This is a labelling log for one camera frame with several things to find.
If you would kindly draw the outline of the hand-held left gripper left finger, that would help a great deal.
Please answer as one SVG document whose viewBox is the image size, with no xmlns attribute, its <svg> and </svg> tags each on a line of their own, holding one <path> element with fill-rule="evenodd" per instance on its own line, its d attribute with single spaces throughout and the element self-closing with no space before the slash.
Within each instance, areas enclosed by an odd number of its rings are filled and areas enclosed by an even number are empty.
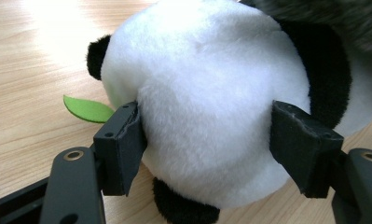
<svg viewBox="0 0 372 224">
<path fill-rule="evenodd" d="M 129 195 L 147 147 L 138 104 L 120 106 L 94 135 L 93 143 L 104 164 L 103 194 Z"/>
</svg>

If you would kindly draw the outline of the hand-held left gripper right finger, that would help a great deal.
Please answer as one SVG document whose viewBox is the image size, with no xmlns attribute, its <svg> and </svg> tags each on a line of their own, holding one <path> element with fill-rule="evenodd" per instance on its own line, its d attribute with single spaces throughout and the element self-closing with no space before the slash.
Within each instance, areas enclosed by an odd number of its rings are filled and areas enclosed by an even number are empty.
<svg viewBox="0 0 372 224">
<path fill-rule="evenodd" d="M 344 138 L 295 105 L 274 101 L 269 150 L 308 198 L 325 198 Z"/>
</svg>

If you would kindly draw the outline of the panda plush toy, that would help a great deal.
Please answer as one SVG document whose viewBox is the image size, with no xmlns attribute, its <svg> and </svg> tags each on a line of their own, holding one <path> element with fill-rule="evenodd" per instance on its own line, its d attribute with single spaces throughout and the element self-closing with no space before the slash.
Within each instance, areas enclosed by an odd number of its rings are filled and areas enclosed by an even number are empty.
<svg viewBox="0 0 372 224">
<path fill-rule="evenodd" d="M 158 0 L 90 43 L 107 104 L 66 97 L 106 123 L 136 102 L 156 206 L 169 224 L 216 224 L 291 176 L 269 150 L 274 101 L 341 136 L 372 120 L 372 53 L 336 27 L 276 19 L 239 0 Z"/>
</svg>

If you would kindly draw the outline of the grey fuzzy cloth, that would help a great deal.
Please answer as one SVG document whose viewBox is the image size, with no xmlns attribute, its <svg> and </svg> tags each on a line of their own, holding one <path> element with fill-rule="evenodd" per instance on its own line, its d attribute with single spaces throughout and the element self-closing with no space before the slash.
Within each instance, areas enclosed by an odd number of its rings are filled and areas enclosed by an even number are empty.
<svg viewBox="0 0 372 224">
<path fill-rule="evenodd" d="M 372 53 L 372 0 L 239 0 L 286 21 L 327 24 L 343 31 L 352 44 Z"/>
</svg>

